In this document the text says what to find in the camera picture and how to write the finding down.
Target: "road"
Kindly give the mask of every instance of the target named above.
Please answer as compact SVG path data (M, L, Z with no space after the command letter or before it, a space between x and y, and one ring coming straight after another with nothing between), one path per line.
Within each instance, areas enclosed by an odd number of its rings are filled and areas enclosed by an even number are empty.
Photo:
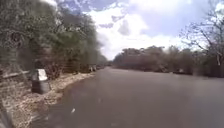
M224 128L224 80L106 68L32 128Z

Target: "vegetation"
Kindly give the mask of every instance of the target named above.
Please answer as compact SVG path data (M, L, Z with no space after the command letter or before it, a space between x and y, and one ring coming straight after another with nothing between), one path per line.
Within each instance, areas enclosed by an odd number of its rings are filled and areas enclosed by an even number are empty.
M205 19L191 23L180 34L189 48L124 49L113 64L126 69L224 77L224 10L217 10L217 2L209 5Z
M99 47L94 23L85 14L38 0L0 1L4 72L32 70L37 62L51 79L63 72L87 71L102 60Z

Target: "dirt shoulder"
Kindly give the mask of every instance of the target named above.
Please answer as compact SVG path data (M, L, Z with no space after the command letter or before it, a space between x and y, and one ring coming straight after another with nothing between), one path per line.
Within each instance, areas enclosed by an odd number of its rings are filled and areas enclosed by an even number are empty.
M33 94L29 88L22 86L17 89L18 85L15 84L10 86L13 93L3 99L3 105L11 115L16 128L28 128L33 119L38 116L39 111L47 110L61 99L63 90L67 86L92 76L93 74L62 75L60 78L49 82L52 90L43 95Z

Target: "asphalt road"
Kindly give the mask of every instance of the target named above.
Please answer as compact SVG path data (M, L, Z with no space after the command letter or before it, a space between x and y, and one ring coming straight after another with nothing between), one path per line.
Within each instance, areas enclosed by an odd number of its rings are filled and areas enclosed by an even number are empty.
M106 68L33 128L224 128L224 80Z

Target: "cloudy sky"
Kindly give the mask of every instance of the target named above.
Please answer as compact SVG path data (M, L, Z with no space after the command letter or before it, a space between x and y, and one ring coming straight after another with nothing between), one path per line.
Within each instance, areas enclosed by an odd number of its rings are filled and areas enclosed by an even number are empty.
M54 0L46 0L56 5ZM113 59L123 48L184 47L179 32L200 21L206 0L56 0L95 21L103 54Z

